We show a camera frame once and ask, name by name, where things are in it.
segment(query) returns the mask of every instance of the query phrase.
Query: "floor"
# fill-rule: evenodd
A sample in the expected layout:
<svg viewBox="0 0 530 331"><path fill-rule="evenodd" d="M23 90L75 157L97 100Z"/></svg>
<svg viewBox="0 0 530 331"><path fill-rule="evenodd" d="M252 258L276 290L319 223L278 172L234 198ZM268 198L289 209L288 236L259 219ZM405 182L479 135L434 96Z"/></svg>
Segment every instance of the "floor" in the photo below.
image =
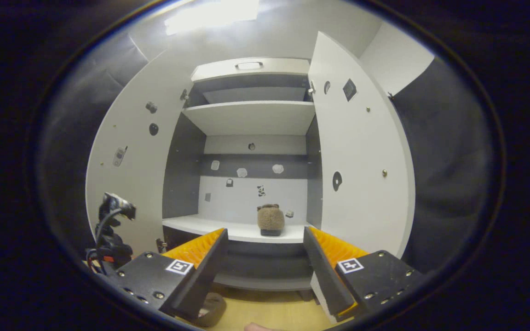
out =
<svg viewBox="0 0 530 331"><path fill-rule="evenodd" d="M212 291L221 294L227 306L218 324L207 331L242 331L251 322L285 331L321 331L334 326L315 300L305 302L296 291L244 291L220 286Z"/></svg>

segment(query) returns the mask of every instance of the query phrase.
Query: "white wall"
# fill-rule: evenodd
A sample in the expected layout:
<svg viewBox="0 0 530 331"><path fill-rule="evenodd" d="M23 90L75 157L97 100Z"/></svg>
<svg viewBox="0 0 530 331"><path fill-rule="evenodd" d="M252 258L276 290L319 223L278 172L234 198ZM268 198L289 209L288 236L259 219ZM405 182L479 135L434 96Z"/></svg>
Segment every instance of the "white wall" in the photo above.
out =
<svg viewBox="0 0 530 331"><path fill-rule="evenodd" d="M416 40L383 22L360 60L383 90L395 95L423 73L434 58Z"/></svg>
<svg viewBox="0 0 530 331"><path fill-rule="evenodd" d="M255 150L248 149L250 143ZM208 136L204 154L305 155L305 136Z"/></svg>
<svg viewBox="0 0 530 331"><path fill-rule="evenodd" d="M257 206L277 203L285 213L294 211L286 224L305 223L308 180L232 177L233 187L226 187L226 177L200 177L198 216L225 222L255 224ZM265 186L265 196L259 197L257 186ZM210 202L205 201L211 193Z"/></svg>

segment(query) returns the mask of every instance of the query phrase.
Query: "white shelf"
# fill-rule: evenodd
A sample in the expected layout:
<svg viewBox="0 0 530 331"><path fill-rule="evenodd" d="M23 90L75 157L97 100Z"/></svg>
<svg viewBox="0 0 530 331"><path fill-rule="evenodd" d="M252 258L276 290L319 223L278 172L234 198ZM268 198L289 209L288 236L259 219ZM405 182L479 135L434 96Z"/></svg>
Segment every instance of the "white shelf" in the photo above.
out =
<svg viewBox="0 0 530 331"><path fill-rule="evenodd" d="M183 113L206 136L304 136L315 109L304 101L241 101L189 107Z"/></svg>
<svg viewBox="0 0 530 331"><path fill-rule="evenodd" d="M195 234L206 234L219 228L227 228L229 240L247 241L250 243L273 243L273 244L296 244L304 241L304 226L311 226L307 222L299 224L290 223L286 220L280 236L261 235L261 230L257 223L244 224L234 222L223 222L218 220L207 220L197 215L165 218L162 221L164 226L177 230L191 232Z"/></svg>

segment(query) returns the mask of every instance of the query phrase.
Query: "gray back panel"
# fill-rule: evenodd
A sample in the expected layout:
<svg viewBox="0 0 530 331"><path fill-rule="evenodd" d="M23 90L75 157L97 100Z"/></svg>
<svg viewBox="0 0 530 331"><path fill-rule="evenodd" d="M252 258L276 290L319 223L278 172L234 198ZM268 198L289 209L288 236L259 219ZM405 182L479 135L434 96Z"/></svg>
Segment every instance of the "gray back panel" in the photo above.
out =
<svg viewBox="0 0 530 331"><path fill-rule="evenodd" d="M187 116L179 115L165 167L162 218L197 214L200 160L206 135Z"/></svg>
<svg viewBox="0 0 530 331"><path fill-rule="evenodd" d="M305 134L305 148L308 158L308 207L305 220L316 228L320 228L322 225L322 155L316 116Z"/></svg>

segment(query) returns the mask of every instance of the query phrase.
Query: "cable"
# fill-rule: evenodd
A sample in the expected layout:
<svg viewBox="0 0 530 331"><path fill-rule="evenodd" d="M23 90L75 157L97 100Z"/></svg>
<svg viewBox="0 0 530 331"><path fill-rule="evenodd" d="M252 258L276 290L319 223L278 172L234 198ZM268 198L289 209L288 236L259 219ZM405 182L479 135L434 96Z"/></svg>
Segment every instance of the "cable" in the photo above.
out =
<svg viewBox="0 0 530 331"><path fill-rule="evenodd" d="M99 222L99 228L97 228L97 233L95 234L95 254L97 255L97 261L99 261L99 265L101 266L101 272L103 272L105 275L107 273L105 272L105 266L104 262L102 261L101 256L99 256L99 253L97 252L97 249L101 247L101 233L103 232L103 228L105 227L105 224L113 218L113 216L116 216L117 214L120 214L120 212L124 211L123 208L114 209L107 214L101 222Z"/></svg>
<svg viewBox="0 0 530 331"><path fill-rule="evenodd" d="M117 214L120 214L122 212L122 208L114 209L107 214L101 222L99 222L99 228L97 228L97 233L95 234L95 249L99 249L101 246L100 239L101 239L101 231L103 230L105 224L107 221L111 220L113 216L116 216Z"/></svg>
<svg viewBox="0 0 530 331"><path fill-rule="evenodd" d="M91 254L93 254L93 253L97 253L97 250L92 249L92 250L88 251L87 254L86 254L86 257L85 257L85 260L87 261L87 266L89 267L89 269L91 271L94 271L93 263L92 263L93 258L91 257Z"/></svg>

